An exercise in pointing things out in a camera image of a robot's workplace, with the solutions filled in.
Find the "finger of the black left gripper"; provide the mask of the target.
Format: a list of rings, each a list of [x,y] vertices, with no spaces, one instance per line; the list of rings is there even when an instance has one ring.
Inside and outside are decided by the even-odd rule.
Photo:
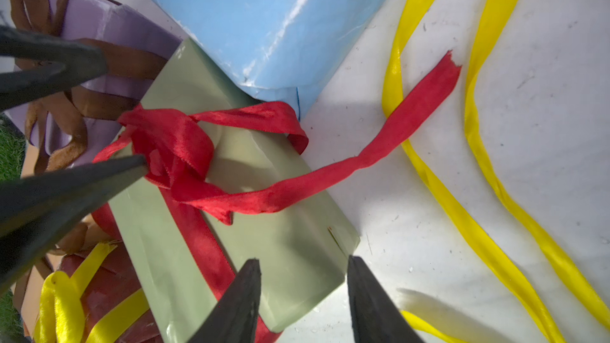
[[[66,91],[109,73],[101,49],[58,37],[1,27],[1,56],[33,63],[1,74],[1,110]]]
[[[87,214],[148,172],[140,155],[1,184],[1,292]]]

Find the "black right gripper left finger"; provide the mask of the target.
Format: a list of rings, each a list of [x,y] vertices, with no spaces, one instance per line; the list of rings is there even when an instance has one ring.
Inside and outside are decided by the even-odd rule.
[[[260,296],[259,260],[249,259],[188,342],[255,342]]]

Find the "light blue gift box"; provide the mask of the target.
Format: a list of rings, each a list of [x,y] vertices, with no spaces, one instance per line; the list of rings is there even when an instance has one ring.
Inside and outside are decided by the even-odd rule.
[[[153,0],[247,95],[299,117],[385,0]]]

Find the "green gift box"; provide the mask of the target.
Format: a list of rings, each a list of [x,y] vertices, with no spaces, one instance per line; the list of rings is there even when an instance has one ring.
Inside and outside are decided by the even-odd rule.
[[[254,100],[239,90],[195,44],[183,41],[141,101],[146,109],[185,114],[242,108]],[[285,136],[202,124],[214,144],[210,183],[250,192],[309,173]],[[160,190],[140,179],[110,208],[165,342],[186,342],[217,303]],[[231,268],[256,258],[261,267],[259,314],[268,339],[314,309],[345,279],[360,238],[327,192],[276,214],[235,214],[224,225],[198,211]]]

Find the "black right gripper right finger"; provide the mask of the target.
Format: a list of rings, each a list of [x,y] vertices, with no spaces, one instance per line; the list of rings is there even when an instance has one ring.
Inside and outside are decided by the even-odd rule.
[[[405,321],[361,257],[349,257],[347,285],[354,341],[424,341]]]

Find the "red gift box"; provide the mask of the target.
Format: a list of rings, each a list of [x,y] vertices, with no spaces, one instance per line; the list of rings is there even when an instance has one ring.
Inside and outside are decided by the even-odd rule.
[[[122,244],[113,244],[116,244],[117,248],[104,260],[81,298],[86,316],[86,333],[89,333],[96,322],[129,295],[142,290],[126,248]],[[91,251],[92,249],[66,256],[60,264],[59,271],[71,276]],[[116,342],[161,341],[160,331],[149,310]]]

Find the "yellow ribbon of blue box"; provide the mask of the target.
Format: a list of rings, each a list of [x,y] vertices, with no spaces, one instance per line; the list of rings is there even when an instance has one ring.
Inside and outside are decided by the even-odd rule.
[[[417,25],[435,0],[407,0],[392,42],[389,64],[384,77],[381,105],[389,115],[403,98],[402,69],[400,57]],[[475,88],[478,73],[495,47],[506,23],[519,0],[486,0],[481,13],[478,30],[470,53],[470,63],[465,81],[465,139],[489,186],[505,209],[532,235],[557,277],[603,327],[609,326],[609,308],[595,292],[586,277],[570,256],[558,245],[536,220],[505,190],[497,177],[480,135]],[[565,339],[551,313],[527,280],[527,277],[495,241],[470,216],[454,198],[443,182],[417,155],[410,142],[402,144],[403,150],[441,208],[454,223],[465,242],[481,261],[519,300],[527,313],[549,342]]]

